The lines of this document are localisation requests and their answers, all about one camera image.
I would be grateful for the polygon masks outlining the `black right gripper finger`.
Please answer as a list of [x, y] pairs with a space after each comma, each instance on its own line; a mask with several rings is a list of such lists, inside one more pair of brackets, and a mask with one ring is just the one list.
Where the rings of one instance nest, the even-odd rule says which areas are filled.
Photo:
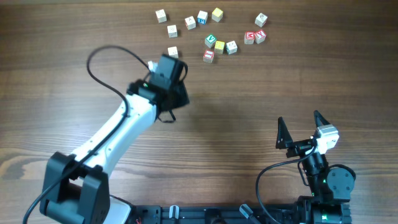
[[330, 125], [330, 122], [327, 121], [318, 110], [315, 110], [313, 112], [313, 115], [315, 119], [315, 125], [317, 128], [320, 126]]
[[293, 144], [293, 139], [287, 129], [283, 117], [277, 120], [277, 139], [275, 143], [276, 149], [287, 149]]

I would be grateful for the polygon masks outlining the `wooden block red side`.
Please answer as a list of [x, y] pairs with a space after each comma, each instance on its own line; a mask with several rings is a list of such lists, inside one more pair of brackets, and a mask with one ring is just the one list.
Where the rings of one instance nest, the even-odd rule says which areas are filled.
[[174, 47], [169, 47], [169, 48], [167, 49], [167, 51], [168, 51], [168, 54], [169, 54], [170, 57], [178, 58], [178, 49], [177, 49], [176, 46], [174, 46]]

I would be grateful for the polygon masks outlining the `yellow letter K block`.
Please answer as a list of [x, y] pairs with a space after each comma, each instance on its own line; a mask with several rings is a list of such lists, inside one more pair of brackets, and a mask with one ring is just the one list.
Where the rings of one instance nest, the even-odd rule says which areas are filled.
[[215, 53], [216, 54], [223, 54], [224, 47], [225, 47], [225, 42], [217, 40], [215, 42], [215, 47], [214, 47]]

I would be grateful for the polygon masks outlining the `wooden block hand drawing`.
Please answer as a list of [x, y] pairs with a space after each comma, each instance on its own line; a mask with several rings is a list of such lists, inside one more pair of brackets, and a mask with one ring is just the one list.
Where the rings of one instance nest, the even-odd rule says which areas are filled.
[[226, 43], [226, 51], [227, 51], [228, 55], [236, 53], [237, 50], [238, 50], [238, 46], [234, 40]]

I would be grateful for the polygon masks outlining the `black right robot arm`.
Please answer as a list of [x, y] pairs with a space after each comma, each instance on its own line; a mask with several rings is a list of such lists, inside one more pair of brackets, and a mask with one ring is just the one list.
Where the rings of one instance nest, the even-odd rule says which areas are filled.
[[286, 156], [299, 157], [298, 169], [312, 196], [300, 196], [292, 209], [293, 223], [349, 224], [349, 201], [354, 189], [356, 174], [342, 165], [330, 165], [326, 152], [336, 146], [338, 130], [318, 111], [314, 111], [316, 129], [309, 139], [294, 141], [283, 118], [278, 118], [275, 147], [286, 149]]

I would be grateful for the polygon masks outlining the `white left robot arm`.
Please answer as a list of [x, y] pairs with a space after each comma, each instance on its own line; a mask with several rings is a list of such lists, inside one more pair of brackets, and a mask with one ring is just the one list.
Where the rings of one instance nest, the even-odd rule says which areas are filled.
[[159, 115], [189, 103], [187, 64], [162, 55], [150, 63], [148, 81], [129, 85], [122, 103], [86, 143], [47, 162], [39, 211], [59, 223], [140, 223], [131, 203], [112, 196], [109, 178], [130, 145]]

